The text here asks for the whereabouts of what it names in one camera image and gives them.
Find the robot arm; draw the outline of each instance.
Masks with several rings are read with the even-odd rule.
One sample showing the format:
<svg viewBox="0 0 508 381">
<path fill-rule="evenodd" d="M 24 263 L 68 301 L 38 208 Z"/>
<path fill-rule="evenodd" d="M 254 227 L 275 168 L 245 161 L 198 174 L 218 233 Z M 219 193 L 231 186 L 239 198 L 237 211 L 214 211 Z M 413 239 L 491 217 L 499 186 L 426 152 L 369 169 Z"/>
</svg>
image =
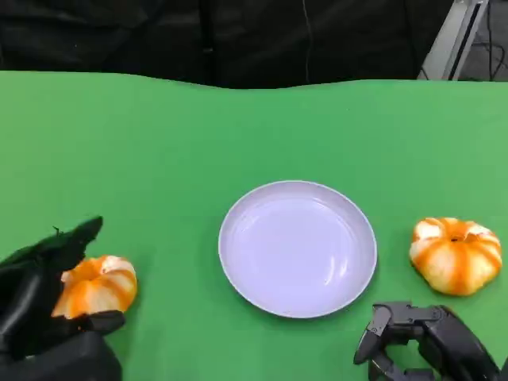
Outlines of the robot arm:
<svg viewBox="0 0 508 381">
<path fill-rule="evenodd" d="M 506 381 L 508 365 L 498 369 L 471 330 L 447 307 L 413 307 L 410 302 L 376 303 L 354 364 L 369 362 L 369 380 L 434 381 L 431 369 L 400 370 L 387 356 L 391 344 L 419 343 L 422 357 L 446 381 Z"/>
</svg>

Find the black glove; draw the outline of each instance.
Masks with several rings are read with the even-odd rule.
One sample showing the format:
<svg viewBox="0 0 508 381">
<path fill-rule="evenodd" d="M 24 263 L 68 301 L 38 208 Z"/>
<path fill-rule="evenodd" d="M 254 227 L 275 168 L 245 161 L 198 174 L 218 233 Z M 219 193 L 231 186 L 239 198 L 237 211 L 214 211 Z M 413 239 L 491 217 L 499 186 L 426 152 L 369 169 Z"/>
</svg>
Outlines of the black glove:
<svg viewBox="0 0 508 381">
<path fill-rule="evenodd" d="M 82 332 L 105 334 L 124 324 L 120 311 L 51 317 L 64 287 L 62 273 L 83 260 L 101 227 L 97 217 L 70 232 L 57 231 L 0 264 L 0 363 L 37 355 Z"/>
</svg>

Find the white plate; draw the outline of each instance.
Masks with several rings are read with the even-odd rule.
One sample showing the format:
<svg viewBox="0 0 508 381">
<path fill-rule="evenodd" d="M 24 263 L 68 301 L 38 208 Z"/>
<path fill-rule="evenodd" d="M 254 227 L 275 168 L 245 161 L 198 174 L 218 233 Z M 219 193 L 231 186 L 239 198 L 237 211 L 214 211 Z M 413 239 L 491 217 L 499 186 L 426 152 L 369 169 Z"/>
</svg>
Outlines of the white plate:
<svg viewBox="0 0 508 381">
<path fill-rule="evenodd" d="M 250 303 L 289 318 L 344 308 L 374 274 L 374 232 L 344 195 L 316 183 L 283 181 L 250 191 L 228 212 L 219 255 Z"/>
</svg>

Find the cable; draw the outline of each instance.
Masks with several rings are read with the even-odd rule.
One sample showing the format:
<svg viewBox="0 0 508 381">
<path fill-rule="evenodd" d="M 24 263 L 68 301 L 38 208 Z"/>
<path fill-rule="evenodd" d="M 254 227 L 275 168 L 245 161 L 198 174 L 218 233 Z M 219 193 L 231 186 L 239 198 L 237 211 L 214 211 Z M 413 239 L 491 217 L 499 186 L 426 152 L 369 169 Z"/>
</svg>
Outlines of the cable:
<svg viewBox="0 0 508 381">
<path fill-rule="evenodd" d="M 418 75 L 420 74 L 420 71 L 423 71 L 423 75 L 425 76 L 425 78 L 427 80 L 429 80 L 429 76 L 425 72 L 424 68 L 419 67 L 419 64 L 418 64 L 418 54 L 416 51 L 416 47 L 414 46 L 413 28 L 411 25 L 410 12 L 409 12 L 406 0 L 402 0 L 402 10 L 404 12 L 404 19 L 406 22 L 406 30 L 407 30 L 407 37 L 408 37 L 407 39 L 410 44 L 411 59 L 413 60 L 414 77 L 417 78 Z"/>
<path fill-rule="evenodd" d="M 427 72 L 425 71 L 423 66 L 421 67 L 421 72 L 423 73 L 423 76 L 425 77 L 425 79 L 429 80 L 429 76 L 427 75 Z"/>
<path fill-rule="evenodd" d="M 494 72 L 492 73 L 492 79 L 495 80 L 495 77 L 498 75 L 499 70 L 501 70 L 501 67 L 504 66 L 506 69 L 508 69 L 508 63 L 505 62 L 506 58 L 506 50 L 501 44 L 496 44 L 495 42 L 488 43 L 488 42 L 475 42 L 473 46 L 482 46 L 485 48 L 487 52 L 489 52 L 492 48 L 497 48 L 501 51 L 501 57 L 499 59 L 495 59 L 498 61 L 498 66 L 494 69 Z"/>
<path fill-rule="evenodd" d="M 492 0 L 487 4 L 487 31 L 489 33 L 489 81 L 494 80 L 494 73 L 492 72 L 492 28 L 491 28 L 491 8 Z"/>
</svg>

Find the white and orange pumpkin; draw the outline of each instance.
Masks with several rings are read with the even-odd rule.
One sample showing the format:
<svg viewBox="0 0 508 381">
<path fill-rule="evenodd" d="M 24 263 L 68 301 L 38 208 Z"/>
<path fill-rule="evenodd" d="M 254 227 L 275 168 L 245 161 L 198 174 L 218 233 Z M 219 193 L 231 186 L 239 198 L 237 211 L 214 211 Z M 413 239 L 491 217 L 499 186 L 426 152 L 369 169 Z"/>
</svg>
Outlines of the white and orange pumpkin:
<svg viewBox="0 0 508 381">
<path fill-rule="evenodd" d="M 429 285 L 451 295 L 470 295 L 501 270 L 501 244 L 473 221 L 425 218 L 413 232 L 410 259 Z"/>
<path fill-rule="evenodd" d="M 125 312 L 137 293 L 132 264 L 118 256 L 83 260 L 62 274 L 63 293 L 52 316 L 76 318 L 82 314 L 119 310 Z"/>
</svg>

